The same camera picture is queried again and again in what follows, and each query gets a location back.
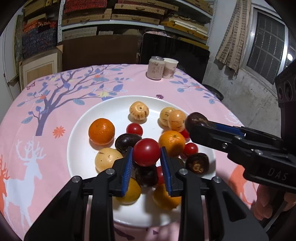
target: screw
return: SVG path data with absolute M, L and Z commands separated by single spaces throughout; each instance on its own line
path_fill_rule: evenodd
M 79 176 L 74 176 L 72 177 L 71 181 L 74 182 L 74 183 L 78 183 L 80 181 L 80 177 Z
M 215 183 L 220 183 L 220 182 L 222 181 L 222 179 L 221 179 L 221 177 L 214 176 L 214 177 L 213 177 L 213 181 L 214 181 Z
M 108 168 L 108 169 L 106 170 L 106 173 L 107 173 L 108 175 L 112 175 L 112 174 L 115 173 L 115 170 L 114 170 L 113 168 Z
M 222 144 L 223 149 L 226 149 L 227 147 L 228 147 L 228 144 L 226 142 Z
M 187 169 L 185 168 L 182 168 L 179 170 L 179 173 L 182 174 L 182 175 L 186 175 L 188 173 Z
M 258 149 L 256 149 L 255 152 L 256 152 L 258 155 L 262 155 L 262 154 L 263 154 L 263 151 L 258 150 Z

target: window screen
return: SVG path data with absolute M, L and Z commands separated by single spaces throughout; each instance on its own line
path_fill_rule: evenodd
M 285 26 L 258 12 L 254 43 L 247 66 L 272 84 L 281 65 L 284 40 Z
M 292 63 L 292 61 L 295 59 L 296 57 L 296 41 L 295 39 L 292 37 L 292 35 L 289 33 L 289 44 L 288 44 L 288 54 L 287 54 L 287 58 L 286 58 L 286 63 L 285 63 L 285 67 L 288 67 L 288 65 L 290 63 Z

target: white deer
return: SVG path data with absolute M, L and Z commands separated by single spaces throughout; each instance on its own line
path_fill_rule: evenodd
M 7 215 L 8 221 L 11 226 L 12 222 L 8 214 L 9 203 L 13 203 L 16 206 L 20 207 L 21 214 L 21 224 L 24 228 L 24 217 L 26 218 L 29 226 L 32 225 L 30 215 L 28 213 L 28 207 L 31 206 L 33 194 L 34 194 L 34 177 L 37 177 L 39 180 L 42 179 L 42 174 L 40 173 L 37 160 L 43 159 L 46 154 L 42 155 L 43 148 L 39 147 L 39 142 L 36 149 L 34 149 L 34 137 L 31 141 L 27 142 L 25 146 L 25 157 L 22 157 L 19 151 L 19 145 L 21 141 L 18 141 L 15 145 L 16 153 L 18 158 L 24 162 L 24 165 L 27 166 L 25 177 L 23 180 L 9 178 L 6 181 L 6 192 L 7 197 L 5 197 L 4 212 Z

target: table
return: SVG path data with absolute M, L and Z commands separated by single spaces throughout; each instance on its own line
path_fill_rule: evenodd
M 13 230 L 25 233 L 70 179 L 66 149 L 71 130 L 89 108 L 123 95 L 164 99 L 188 113 L 241 126 L 238 118 L 205 87 L 181 70 L 171 80 L 150 80 L 147 65 L 102 65 L 36 79 L 12 103 L 0 125 L 0 211 Z M 242 177 L 244 169 L 216 151 L 221 176 L 250 207 L 257 185 Z M 115 224 L 116 240 L 178 239 L 177 222 L 136 229 Z

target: human hand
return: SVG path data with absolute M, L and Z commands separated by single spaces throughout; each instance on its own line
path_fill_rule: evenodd
M 274 188 L 259 185 L 257 189 L 257 201 L 254 207 L 254 216 L 262 220 L 263 218 L 270 218 L 272 215 L 271 193 Z M 284 200 L 287 202 L 283 211 L 288 211 L 296 204 L 296 194 L 285 193 Z

